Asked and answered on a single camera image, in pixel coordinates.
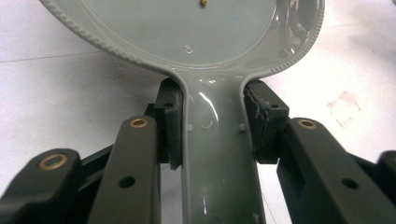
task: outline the screw hole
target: screw hole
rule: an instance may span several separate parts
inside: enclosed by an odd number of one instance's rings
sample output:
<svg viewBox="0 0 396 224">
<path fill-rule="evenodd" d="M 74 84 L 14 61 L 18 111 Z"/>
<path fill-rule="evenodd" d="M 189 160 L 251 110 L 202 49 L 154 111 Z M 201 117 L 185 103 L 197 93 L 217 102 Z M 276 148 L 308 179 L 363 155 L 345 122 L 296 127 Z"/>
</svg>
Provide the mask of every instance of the screw hole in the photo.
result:
<svg viewBox="0 0 396 224">
<path fill-rule="evenodd" d="M 62 153 L 52 154 L 46 157 L 44 160 L 42 160 L 38 164 L 38 167 L 43 171 L 50 171 L 63 166 L 66 162 L 67 162 L 66 155 Z"/>
<path fill-rule="evenodd" d="M 354 180 L 345 178 L 341 180 L 341 183 L 343 183 L 344 186 L 350 188 L 350 189 L 358 189 L 359 185 L 356 183 Z"/>
<path fill-rule="evenodd" d="M 148 125 L 148 121 L 146 119 L 134 119 L 131 121 L 130 125 L 133 128 L 143 128 Z"/>
<path fill-rule="evenodd" d="M 131 187 L 132 185 L 134 185 L 134 178 L 132 176 L 125 176 L 123 179 L 120 180 L 119 182 L 119 186 L 122 189 L 127 189 L 129 187 Z"/>
<path fill-rule="evenodd" d="M 172 108 L 174 105 L 171 103 L 164 104 L 165 108 Z"/>
<path fill-rule="evenodd" d="M 306 120 L 306 119 L 300 120 L 299 123 L 300 123 L 301 126 L 305 127 L 306 129 L 315 129 L 315 128 L 317 128 L 317 125 L 314 122 Z"/>
</svg>

